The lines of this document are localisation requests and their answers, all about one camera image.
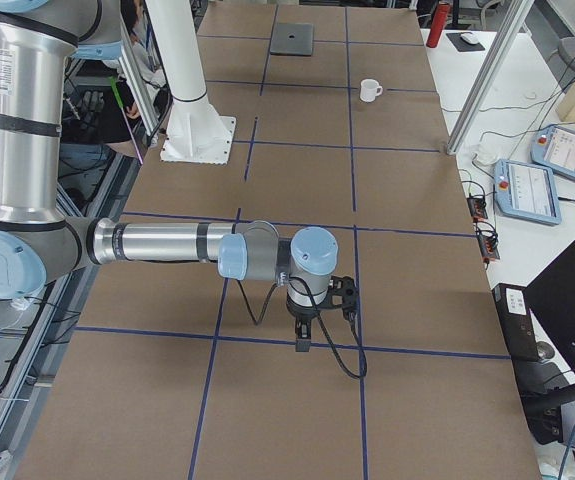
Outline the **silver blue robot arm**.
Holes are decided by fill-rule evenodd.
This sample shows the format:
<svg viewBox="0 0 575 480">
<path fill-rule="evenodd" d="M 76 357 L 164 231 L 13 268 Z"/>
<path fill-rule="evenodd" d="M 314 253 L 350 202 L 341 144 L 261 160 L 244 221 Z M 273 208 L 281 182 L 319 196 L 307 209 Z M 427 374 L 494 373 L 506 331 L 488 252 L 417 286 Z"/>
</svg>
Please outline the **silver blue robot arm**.
<svg viewBox="0 0 575 480">
<path fill-rule="evenodd" d="M 213 263 L 237 281 L 287 290 L 296 348 L 330 306 L 338 245 L 320 227 L 283 238 L 264 221 L 116 223 L 56 207 L 66 60 L 119 56 L 127 39 L 116 1 L 0 1 L 0 299 L 26 297 L 91 264 Z"/>
</svg>

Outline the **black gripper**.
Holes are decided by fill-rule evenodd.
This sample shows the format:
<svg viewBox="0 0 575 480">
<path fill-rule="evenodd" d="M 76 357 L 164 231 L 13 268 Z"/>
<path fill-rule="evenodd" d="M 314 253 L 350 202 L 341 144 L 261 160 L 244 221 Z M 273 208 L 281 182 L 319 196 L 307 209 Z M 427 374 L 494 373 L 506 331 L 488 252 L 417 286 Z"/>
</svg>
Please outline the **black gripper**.
<svg viewBox="0 0 575 480">
<path fill-rule="evenodd" d="M 296 320 L 295 325 L 295 350 L 309 351 L 311 348 L 311 322 L 320 314 L 317 306 L 302 306 L 294 302 L 290 297 L 286 300 L 288 312 Z"/>
</svg>

